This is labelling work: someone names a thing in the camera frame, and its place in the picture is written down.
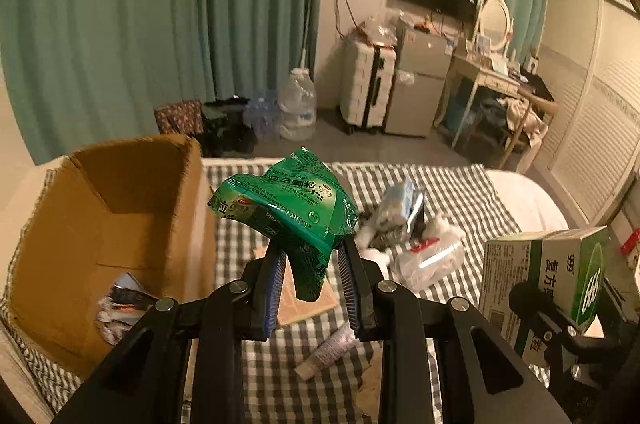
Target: mirror frame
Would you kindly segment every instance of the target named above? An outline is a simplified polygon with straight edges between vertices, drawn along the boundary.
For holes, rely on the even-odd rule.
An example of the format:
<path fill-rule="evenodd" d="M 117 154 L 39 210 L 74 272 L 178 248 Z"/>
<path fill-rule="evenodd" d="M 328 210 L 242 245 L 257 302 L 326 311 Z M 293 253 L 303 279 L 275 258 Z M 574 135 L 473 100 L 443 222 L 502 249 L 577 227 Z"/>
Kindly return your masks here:
<path fill-rule="evenodd" d="M 507 36 L 509 34 L 509 31 L 511 29 L 511 15 L 509 14 L 509 8 L 507 7 L 507 4 L 505 3 L 504 0 L 487 0 L 484 2 L 484 5 L 482 6 L 482 9 L 480 9 L 480 14 L 478 14 L 478 33 L 486 36 L 486 34 L 484 34 L 484 25 L 483 25 L 483 21 L 482 21 L 482 14 L 484 13 L 484 10 L 486 8 L 487 5 L 491 4 L 491 3 L 497 3 L 498 6 L 501 7 L 501 9 L 504 11 L 504 15 L 506 16 L 507 19 L 507 27 L 504 30 L 504 36 L 502 37 L 502 40 L 498 43 L 495 44 L 491 41 L 491 38 L 489 38 L 490 43 L 491 43 L 491 52 L 498 52 L 500 50 L 502 50 L 504 48 L 504 46 L 507 43 Z"/>

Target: white suitcase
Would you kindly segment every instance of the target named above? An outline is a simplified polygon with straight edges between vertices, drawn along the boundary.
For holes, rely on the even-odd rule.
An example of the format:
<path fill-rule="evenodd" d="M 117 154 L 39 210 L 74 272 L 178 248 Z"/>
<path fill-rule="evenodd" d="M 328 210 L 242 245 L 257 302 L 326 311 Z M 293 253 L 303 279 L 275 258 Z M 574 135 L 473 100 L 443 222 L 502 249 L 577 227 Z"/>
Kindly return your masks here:
<path fill-rule="evenodd" d="M 382 127 L 395 64 L 395 50 L 347 40 L 340 91 L 340 113 L 347 133 Z"/>

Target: green and white box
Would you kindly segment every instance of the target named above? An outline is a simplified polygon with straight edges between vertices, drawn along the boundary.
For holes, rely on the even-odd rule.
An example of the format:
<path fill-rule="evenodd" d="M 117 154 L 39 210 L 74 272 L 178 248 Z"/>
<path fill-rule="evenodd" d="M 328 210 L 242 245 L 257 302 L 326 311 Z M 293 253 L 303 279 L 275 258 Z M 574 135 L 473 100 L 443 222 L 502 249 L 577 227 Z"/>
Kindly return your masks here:
<path fill-rule="evenodd" d="M 522 359 L 546 366 L 546 346 L 520 325 L 509 308 L 509 293 L 523 281 L 535 283 L 583 333 L 595 317 L 604 278 L 607 227 L 508 234 L 484 244 L 479 310 L 500 329 Z"/>

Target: bed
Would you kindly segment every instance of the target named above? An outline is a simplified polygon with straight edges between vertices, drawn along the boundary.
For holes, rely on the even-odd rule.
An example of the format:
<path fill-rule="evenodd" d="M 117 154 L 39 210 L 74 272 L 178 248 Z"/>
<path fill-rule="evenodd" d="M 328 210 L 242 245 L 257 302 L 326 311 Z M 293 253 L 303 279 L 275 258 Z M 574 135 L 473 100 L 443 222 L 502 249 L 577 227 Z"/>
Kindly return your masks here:
<path fill-rule="evenodd" d="M 203 159 L 206 176 L 215 188 L 235 173 L 262 174 L 276 160 Z M 22 181 L 5 212 L 0 215 L 0 287 L 5 271 L 40 194 L 46 170 L 60 160 L 34 168 Z M 464 266 L 421 295 L 446 301 L 462 295 L 478 302 L 482 270 L 482 244 L 507 232 L 518 230 L 559 230 L 567 224 L 551 198 L 535 182 L 515 173 L 465 168 L 434 168 L 419 165 L 377 163 L 332 163 L 353 188 L 359 208 L 380 201 L 386 187 L 409 174 L 418 187 L 430 194 L 431 214 L 446 210 L 468 235 Z M 251 260 L 253 249 L 265 238 L 247 226 L 220 220 L 217 231 L 218 258 L 215 287 L 238 278 Z M 392 257 L 405 245 L 395 246 Z M 328 270 L 328 281 L 340 293 L 341 305 L 304 322 L 279 328 L 266 343 L 244 344 L 244 387 L 248 420 L 251 422 L 369 422 L 354 406 L 354 396 L 363 371 L 372 356 L 372 343 L 359 343 L 350 354 L 308 382 L 297 378 L 294 367 L 346 320 L 344 299 L 337 279 L 337 258 Z M 430 350 L 431 377 L 436 422 L 441 421 L 438 374 L 433 345 Z M 20 353 L 0 325 L 0 375 L 36 424 L 47 424 L 52 412 L 39 396 L 33 380 L 20 361 Z"/>

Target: tube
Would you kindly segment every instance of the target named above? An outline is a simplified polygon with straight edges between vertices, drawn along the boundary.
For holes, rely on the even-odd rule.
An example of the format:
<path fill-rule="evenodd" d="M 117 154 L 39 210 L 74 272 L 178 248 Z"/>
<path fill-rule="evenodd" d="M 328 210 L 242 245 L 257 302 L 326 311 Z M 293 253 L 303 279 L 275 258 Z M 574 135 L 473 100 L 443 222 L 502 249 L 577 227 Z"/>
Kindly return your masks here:
<path fill-rule="evenodd" d="M 296 373 L 309 380 L 323 368 L 331 366 L 358 342 L 348 321 L 344 322 L 312 354 L 296 367 Z"/>

